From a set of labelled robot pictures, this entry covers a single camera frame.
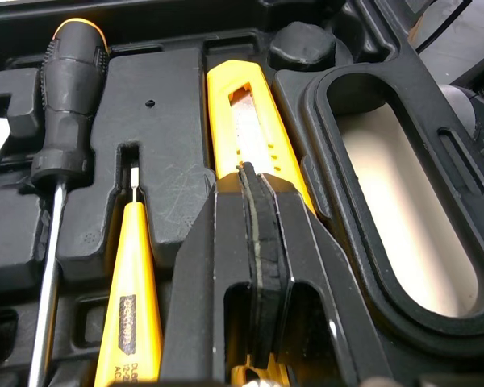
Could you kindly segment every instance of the molded compartment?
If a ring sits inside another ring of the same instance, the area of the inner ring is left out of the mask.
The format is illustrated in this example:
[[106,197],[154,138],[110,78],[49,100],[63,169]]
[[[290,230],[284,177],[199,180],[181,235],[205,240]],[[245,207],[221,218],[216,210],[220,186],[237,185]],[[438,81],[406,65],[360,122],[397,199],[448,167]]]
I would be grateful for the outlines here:
[[467,315],[474,267],[389,106],[337,120],[394,275],[424,308]]

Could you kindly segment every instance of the rubber grip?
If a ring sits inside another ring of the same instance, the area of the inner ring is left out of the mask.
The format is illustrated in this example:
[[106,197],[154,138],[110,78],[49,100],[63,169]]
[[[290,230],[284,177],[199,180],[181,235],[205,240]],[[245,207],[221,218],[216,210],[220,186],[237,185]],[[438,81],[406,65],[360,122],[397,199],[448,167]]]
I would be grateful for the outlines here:
[[106,45],[95,25],[76,19],[57,30],[41,74],[45,140],[32,162],[35,185],[44,188],[62,179],[80,186],[91,181],[90,132],[106,67]]

